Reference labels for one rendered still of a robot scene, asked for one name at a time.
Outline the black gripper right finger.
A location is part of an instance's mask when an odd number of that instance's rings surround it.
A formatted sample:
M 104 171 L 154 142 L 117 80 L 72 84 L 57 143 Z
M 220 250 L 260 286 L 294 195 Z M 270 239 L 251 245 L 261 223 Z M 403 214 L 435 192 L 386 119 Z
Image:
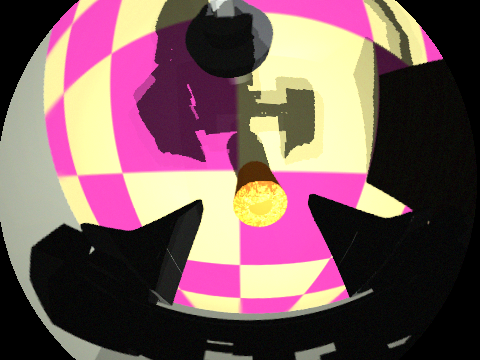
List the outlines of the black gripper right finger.
M 308 207 L 331 255 L 349 299 L 371 291 L 369 281 L 391 260 L 405 235 L 432 219 L 435 207 L 383 217 L 311 193 Z

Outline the grey stepped pedestal with shaft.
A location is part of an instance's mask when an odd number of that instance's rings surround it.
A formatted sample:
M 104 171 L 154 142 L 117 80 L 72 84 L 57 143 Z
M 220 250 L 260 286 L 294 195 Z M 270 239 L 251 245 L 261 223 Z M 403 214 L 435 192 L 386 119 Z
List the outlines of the grey stepped pedestal with shaft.
M 217 77 L 247 75 L 265 63 L 273 24 L 245 0 L 211 0 L 188 25 L 185 47 L 203 71 Z

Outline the orange knob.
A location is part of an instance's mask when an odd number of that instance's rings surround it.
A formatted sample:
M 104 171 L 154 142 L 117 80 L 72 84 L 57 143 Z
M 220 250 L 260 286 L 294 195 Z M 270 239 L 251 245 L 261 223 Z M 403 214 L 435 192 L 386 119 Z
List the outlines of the orange knob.
M 265 227 L 284 215 L 288 197 L 271 168 L 263 161 L 249 161 L 237 176 L 233 211 L 249 227 Z

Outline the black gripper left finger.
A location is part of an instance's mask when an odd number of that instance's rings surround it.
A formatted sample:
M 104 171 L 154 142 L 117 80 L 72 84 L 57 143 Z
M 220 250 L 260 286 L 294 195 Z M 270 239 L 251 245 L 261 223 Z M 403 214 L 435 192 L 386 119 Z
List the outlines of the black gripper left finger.
M 203 200 L 195 199 L 131 231 L 93 223 L 80 225 L 93 249 L 123 259 L 159 297 L 160 304 L 172 307 L 203 212 Z

